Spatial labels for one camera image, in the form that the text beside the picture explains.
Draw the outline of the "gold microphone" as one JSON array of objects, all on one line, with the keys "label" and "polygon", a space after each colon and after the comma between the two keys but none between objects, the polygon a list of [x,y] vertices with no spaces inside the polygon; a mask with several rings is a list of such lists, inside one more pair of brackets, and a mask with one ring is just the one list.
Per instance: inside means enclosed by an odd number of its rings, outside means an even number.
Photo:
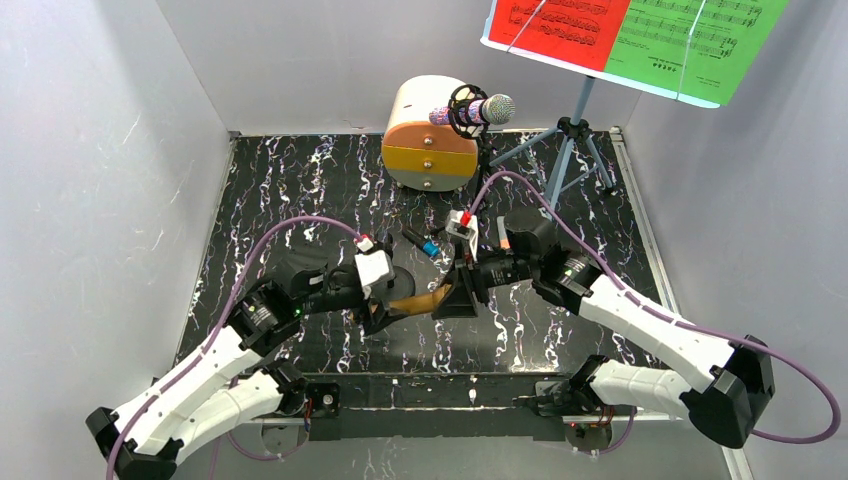
[{"label": "gold microphone", "polygon": [[438,308],[450,289],[450,285],[444,285],[432,292],[391,301],[388,307],[406,316],[430,314]]}]

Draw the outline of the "black shock-mount tripod stand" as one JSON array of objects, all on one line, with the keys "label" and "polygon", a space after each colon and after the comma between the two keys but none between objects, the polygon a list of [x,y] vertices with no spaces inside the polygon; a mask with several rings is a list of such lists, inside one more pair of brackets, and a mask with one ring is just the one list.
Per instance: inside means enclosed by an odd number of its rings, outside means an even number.
[{"label": "black shock-mount tripod stand", "polygon": [[[488,95],[482,88],[472,84],[461,84],[456,87],[454,91],[451,93],[449,100],[447,102],[447,106],[452,100],[474,100],[480,98],[491,97]],[[491,146],[490,140],[488,138],[488,130],[491,125],[486,126],[471,126],[471,127],[459,127],[449,125],[453,131],[458,134],[460,137],[473,140],[477,147],[477,160],[476,160],[476,175],[472,180],[471,187],[469,191],[474,195],[480,192],[482,184],[484,182],[484,177],[487,172],[487,167],[485,164],[488,160],[491,159],[491,154],[493,151],[493,147]]]}]

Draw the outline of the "purple glitter microphone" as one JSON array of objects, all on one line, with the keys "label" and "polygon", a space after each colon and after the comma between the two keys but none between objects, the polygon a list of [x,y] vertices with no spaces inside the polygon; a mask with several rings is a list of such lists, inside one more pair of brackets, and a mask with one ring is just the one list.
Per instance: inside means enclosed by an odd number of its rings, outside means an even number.
[{"label": "purple glitter microphone", "polygon": [[514,100],[504,94],[474,100],[452,100],[448,106],[431,111],[429,122],[433,125],[459,127],[503,125],[516,112]]}]

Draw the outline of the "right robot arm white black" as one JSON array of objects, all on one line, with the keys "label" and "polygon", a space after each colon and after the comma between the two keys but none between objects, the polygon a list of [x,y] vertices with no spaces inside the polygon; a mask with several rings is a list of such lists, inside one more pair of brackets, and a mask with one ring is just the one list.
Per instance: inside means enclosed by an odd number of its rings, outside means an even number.
[{"label": "right robot arm white black", "polygon": [[549,304],[622,335],[664,365],[637,367],[594,355],[558,393],[537,400],[538,410],[562,403],[641,407],[685,418],[724,447],[746,443],[775,393],[764,343],[695,331],[605,272],[587,249],[562,241],[537,209],[509,213],[504,226],[509,246],[480,251],[476,216],[448,213],[445,231],[455,246],[443,280],[449,295],[485,304],[491,289],[528,281]]}]

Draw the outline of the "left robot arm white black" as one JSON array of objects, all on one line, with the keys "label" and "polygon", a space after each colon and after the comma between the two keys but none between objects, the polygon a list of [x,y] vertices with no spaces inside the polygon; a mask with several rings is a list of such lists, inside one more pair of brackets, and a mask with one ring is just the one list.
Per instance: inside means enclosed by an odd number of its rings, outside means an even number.
[{"label": "left robot arm white black", "polygon": [[366,314],[372,293],[393,282],[390,253],[374,248],[330,267],[293,250],[240,297],[221,327],[143,393],[86,419],[109,479],[169,479],[200,446],[273,412],[307,415],[308,382],[275,353],[305,316]]}]

